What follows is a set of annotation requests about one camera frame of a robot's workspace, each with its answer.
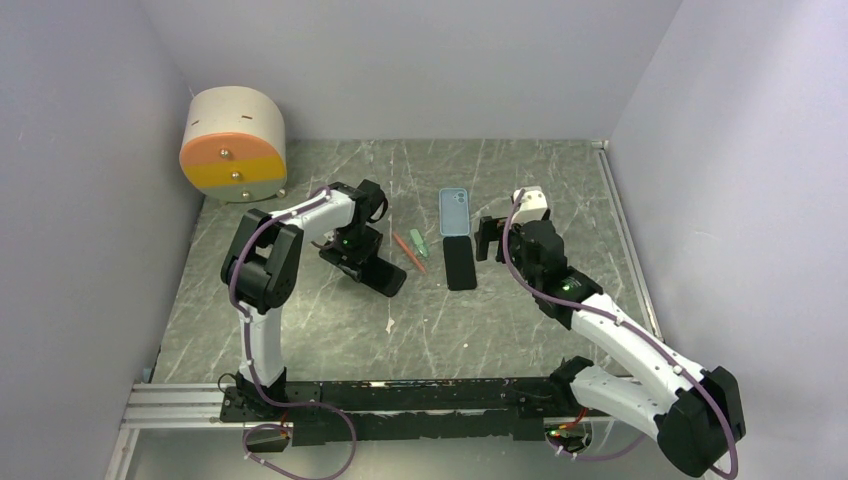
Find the light blue phone case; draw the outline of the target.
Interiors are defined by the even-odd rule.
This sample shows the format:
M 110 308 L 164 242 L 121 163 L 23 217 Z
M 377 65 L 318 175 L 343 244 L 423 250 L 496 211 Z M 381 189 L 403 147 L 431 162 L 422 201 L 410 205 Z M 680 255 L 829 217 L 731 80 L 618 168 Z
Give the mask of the light blue phone case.
M 464 188 L 442 188 L 439 191 L 439 222 L 443 237 L 470 234 L 469 194 Z

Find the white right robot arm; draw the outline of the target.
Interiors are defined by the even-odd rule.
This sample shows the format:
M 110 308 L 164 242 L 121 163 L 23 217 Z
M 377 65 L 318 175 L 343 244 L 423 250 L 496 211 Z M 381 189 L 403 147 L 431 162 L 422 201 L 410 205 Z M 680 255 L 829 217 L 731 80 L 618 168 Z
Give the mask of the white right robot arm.
M 686 475 L 737 477 L 737 444 L 746 427 L 739 384 L 729 370 L 706 369 L 632 320 L 596 281 L 570 265 L 550 220 L 518 224 L 485 216 L 474 240 L 477 260 L 485 260 L 497 243 L 497 261 L 546 316 L 599 346 L 631 376 L 618 378 L 582 357 L 567 360 L 550 376 L 556 411 L 600 410 L 654 440 Z

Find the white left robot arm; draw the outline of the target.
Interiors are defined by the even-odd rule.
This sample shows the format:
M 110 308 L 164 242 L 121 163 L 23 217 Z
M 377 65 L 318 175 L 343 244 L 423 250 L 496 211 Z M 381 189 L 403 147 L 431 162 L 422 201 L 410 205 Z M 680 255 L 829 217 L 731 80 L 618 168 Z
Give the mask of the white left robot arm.
M 258 418 L 277 418 L 288 400 L 280 311 L 296 286 L 305 245 L 316 245 L 324 261 L 388 298 L 401 289 L 407 274 L 380 257 L 383 235 L 373 226 L 387 210 L 380 185 L 364 180 L 356 187 L 335 182 L 288 209 L 251 209 L 242 217 L 221 280 L 241 327 L 236 388 Z

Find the black phone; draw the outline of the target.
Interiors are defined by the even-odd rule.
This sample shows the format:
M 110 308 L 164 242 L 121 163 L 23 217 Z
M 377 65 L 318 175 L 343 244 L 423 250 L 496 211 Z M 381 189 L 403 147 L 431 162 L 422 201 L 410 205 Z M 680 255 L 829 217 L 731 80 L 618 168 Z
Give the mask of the black phone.
M 407 279 L 407 273 L 378 256 L 362 265 L 361 283 L 386 297 L 394 297 Z

